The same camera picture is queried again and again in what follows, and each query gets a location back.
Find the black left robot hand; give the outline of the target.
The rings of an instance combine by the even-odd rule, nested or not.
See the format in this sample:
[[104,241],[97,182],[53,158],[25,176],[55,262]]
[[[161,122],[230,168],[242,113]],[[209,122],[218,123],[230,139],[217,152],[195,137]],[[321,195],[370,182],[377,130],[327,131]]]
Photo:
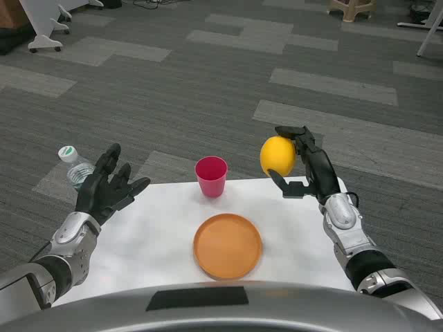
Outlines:
[[151,182],[148,177],[130,182],[129,163],[115,174],[120,153],[120,145],[112,144],[99,157],[93,173],[86,177],[78,192],[75,210],[92,216],[99,225],[104,225],[115,212],[133,203]]

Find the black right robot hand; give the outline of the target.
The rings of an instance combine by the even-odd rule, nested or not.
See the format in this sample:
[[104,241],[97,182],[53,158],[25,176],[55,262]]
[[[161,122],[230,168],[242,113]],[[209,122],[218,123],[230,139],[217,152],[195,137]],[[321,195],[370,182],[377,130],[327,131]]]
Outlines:
[[310,195],[324,205],[327,199],[341,192],[336,172],[326,152],[316,146],[316,140],[306,127],[277,126],[276,133],[283,138],[290,139],[297,154],[305,165],[305,176],[308,185],[301,181],[286,182],[276,170],[270,169],[269,175],[273,182],[281,189],[286,199],[301,199]]

